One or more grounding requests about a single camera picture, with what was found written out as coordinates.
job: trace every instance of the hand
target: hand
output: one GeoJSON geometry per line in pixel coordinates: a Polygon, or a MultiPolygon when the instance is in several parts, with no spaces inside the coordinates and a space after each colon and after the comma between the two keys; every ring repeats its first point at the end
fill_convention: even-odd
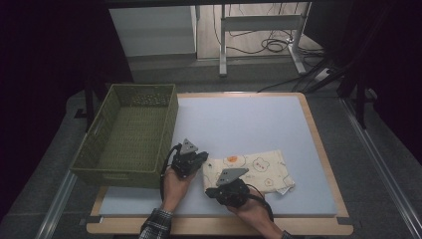
{"type": "MultiPolygon", "coordinates": [[[[250,193],[261,197],[261,194],[252,188],[250,188],[250,193]]],[[[271,221],[267,209],[261,202],[249,198],[241,207],[227,206],[227,209],[259,231],[265,238],[282,238],[283,231],[271,221]]]]}
{"type": "Polygon", "coordinates": [[[179,178],[173,168],[168,168],[164,174],[164,199],[161,208],[173,212],[186,195],[195,175],[196,173],[186,178],[179,178]]]}

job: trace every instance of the plaid shirt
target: plaid shirt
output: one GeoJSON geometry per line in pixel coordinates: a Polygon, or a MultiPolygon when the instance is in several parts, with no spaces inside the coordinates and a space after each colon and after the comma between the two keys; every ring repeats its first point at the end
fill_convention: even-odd
{"type": "Polygon", "coordinates": [[[140,229],[139,239],[168,238],[171,230],[173,213],[154,208],[140,229]]]}

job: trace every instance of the green plastic basket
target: green plastic basket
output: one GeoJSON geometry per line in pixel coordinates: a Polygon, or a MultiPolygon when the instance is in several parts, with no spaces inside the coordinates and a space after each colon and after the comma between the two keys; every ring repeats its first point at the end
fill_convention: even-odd
{"type": "Polygon", "coordinates": [[[174,85],[112,85],[71,171],[87,184],[159,188],[177,111],[174,85]]]}

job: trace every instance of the white stand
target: white stand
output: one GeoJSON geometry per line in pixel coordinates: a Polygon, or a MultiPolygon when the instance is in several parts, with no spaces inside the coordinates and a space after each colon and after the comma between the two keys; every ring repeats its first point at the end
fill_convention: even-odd
{"type": "Polygon", "coordinates": [[[226,17],[225,5],[222,5],[220,77],[227,76],[226,32],[229,31],[296,30],[295,37],[293,41],[290,41],[291,44],[289,44],[289,52],[298,69],[298,73],[303,75],[306,70],[298,54],[298,44],[304,31],[310,6],[311,2],[308,2],[301,15],[226,17]]]}

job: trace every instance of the table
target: table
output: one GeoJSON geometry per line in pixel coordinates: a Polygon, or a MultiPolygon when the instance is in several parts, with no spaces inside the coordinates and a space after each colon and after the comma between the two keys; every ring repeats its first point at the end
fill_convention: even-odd
{"type": "MultiPolygon", "coordinates": [[[[294,93],[216,93],[216,94],[180,94],[179,98],[258,98],[258,97],[281,97],[294,96],[300,101],[306,121],[308,123],[312,138],[314,140],[316,151],[331,190],[337,214],[329,217],[276,217],[275,223],[281,228],[286,229],[293,235],[349,235],[353,231],[349,223],[348,213],[336,184],[333,172],[329,165],[322,142],[319,138],[317,127],[313,116],[302,94],[294,93]]],[[[96,221],[87,224],[87,230],[90,233],[101,234],[138,234],[140,226],[146,220],[146,217],[100,217],[100,208],[106,194],[107,187],[102,187],[94,204],[91,219],[96,221]]],[[[171,233],[173,235],[258,235],[254,229],[246,226],[237,217],[175,217],[171,233]]]]}

